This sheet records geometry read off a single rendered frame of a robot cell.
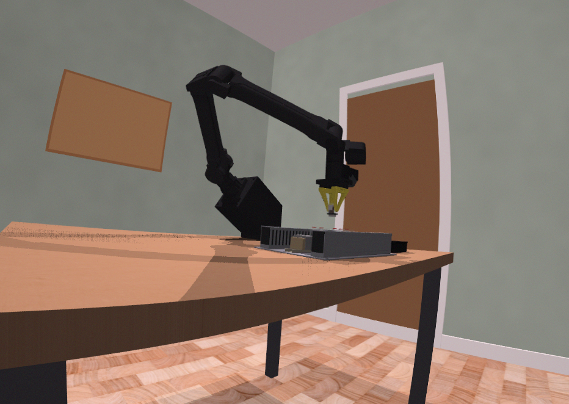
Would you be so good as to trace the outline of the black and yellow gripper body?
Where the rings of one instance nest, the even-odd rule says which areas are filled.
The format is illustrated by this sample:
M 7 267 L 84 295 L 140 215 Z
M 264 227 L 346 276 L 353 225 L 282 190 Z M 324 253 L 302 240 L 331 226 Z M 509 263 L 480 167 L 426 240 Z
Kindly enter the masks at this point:
M 328 189 L 334 186 L 348 189 L 348 185 L 352 185 L 352 180 L 342 178 L 342 164 L 344 163 L 332 162 L 332 164 L 329 164 L 329 162 L 326 163 L 325 179 L 317 179 L 316 184 L 319 184 L 319 187 Z

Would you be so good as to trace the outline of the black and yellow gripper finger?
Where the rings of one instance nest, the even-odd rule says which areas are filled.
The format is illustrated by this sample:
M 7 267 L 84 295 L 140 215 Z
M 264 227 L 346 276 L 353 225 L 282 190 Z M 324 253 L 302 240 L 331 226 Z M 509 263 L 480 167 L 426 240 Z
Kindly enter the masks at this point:
M 333 197 L 333 205 L 334 205 L 335 212 L 339 211 L 341 204 L 344 201 L 348 192 L 349 192 L 348 189 L 345 189 L 342 187 L 337 187 L 337 186 L 332 187 L 332 197 Z M 339 202 L 337 205 L 338 193 L 341 193 L 341 196 L 340 196 L 340 199 L 339 199 Z
M 319 192 L 320 192 L 320 194 L 321 194 L 321 196 L 322 196 L 322 199 L 323 199 L 323 201 L 324 201 L 324 203 L 325 203 L 325 207 L 326 207 L 326 209 L 327 209 L 327 203 L 328 203 L 328 201 L 327 201 L 326 193 L 329 194 L 329 203 L 333 203 L 332 190 L 331 190 L 331 189 L 328 189 L 328 188 L 320 187 L 320 188 L 319 188 Z

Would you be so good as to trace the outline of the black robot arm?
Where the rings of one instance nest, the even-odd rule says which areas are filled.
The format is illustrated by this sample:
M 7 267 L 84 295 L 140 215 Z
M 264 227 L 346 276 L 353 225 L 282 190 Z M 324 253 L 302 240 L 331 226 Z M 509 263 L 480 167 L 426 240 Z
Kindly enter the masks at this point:
M 223 204 L 236 202 L 248 179 L 240 178 L 239 182 L 229 172 L 234 163 L 222 145 L 213 94 L 223 99 L 238 99 L 299 130 L 326 149 L 326 162 L 330 164 L 344 163 L 345 152 L 347 164 L 366 165 L 365 143 L 342 140 L 343 129 L 339 124 L 314 115 L 246 80 L 240 71 L 227 65 L 197 74 L 186 89 L 193 97 L 206 148 L 208 164 L 205 176 L 220 187 L 224 194 Z

